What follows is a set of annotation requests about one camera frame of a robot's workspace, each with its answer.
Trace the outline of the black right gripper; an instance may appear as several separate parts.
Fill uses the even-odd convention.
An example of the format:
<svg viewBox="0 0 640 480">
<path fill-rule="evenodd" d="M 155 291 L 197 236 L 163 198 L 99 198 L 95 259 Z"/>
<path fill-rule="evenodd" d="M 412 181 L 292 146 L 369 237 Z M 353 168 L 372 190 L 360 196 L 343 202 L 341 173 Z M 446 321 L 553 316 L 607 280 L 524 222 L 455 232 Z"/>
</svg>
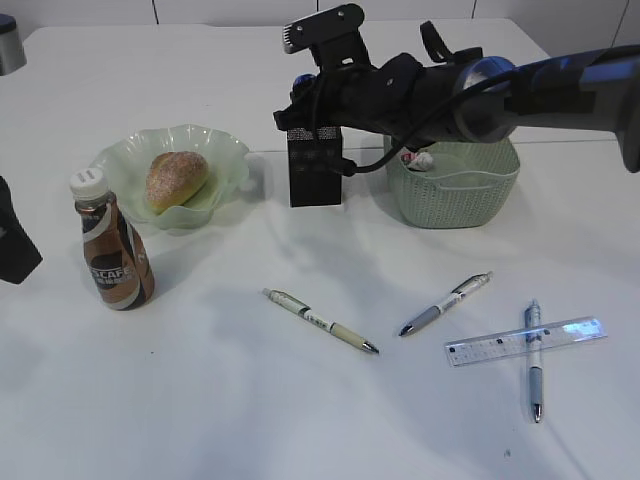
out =
<svg viewBox="0 0 640 480">
<path fill-rule="evenodd" d="M 425 67 L 408 53 L 401 53 L 382 67 L 350 64 L 319 75 L 302 74 L 293 82 L 291 104 L 273 113 L 276 128 L 305 129 L 316 136 L 321 127 L 349 127 L 388 135 L 406 136 L 413 145 L 430 145 L 438 135 L 456 136 L 449 125 L 432 133 L 420 130 L 435 119 L 426 116 L 464 87 L 463 76 L 480 60 L 478 52 L 456 52 Z"/>
</svg>

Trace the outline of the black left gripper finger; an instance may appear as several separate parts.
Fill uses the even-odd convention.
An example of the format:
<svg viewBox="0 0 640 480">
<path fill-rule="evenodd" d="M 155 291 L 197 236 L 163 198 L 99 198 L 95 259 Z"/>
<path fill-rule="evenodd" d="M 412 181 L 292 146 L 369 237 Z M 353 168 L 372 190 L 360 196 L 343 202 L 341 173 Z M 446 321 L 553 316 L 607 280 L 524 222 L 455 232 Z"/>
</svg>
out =
<svg viewBox="0 0 640 480">
<path fill-rule="evenodd" d="M 1 280 L 19 285 L 40 265 L 43 258 L 16 216 L 11 191 L 4 178 L 0 179 L 0 190 Z"/>
</svg>

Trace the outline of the blue right robot arm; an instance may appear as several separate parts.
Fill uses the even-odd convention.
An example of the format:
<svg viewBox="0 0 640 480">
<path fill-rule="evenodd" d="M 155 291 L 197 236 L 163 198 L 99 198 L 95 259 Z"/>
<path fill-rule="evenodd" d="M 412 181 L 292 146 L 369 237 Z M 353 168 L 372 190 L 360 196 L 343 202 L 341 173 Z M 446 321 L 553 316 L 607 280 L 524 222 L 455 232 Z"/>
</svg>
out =
<svg viewBox="0 0 640 480">
<path fill-rule="evenodd" d="M 495 143 L 517 127 L 611 132 L 639 170 L 639 48 L 595 50 L 516 66 L 499 56 L 425 67 L 401 53 L 382 67 L 321 74 L 274 120 L 285 131 L 349 127 L 409 150 Z"/>
</svg>

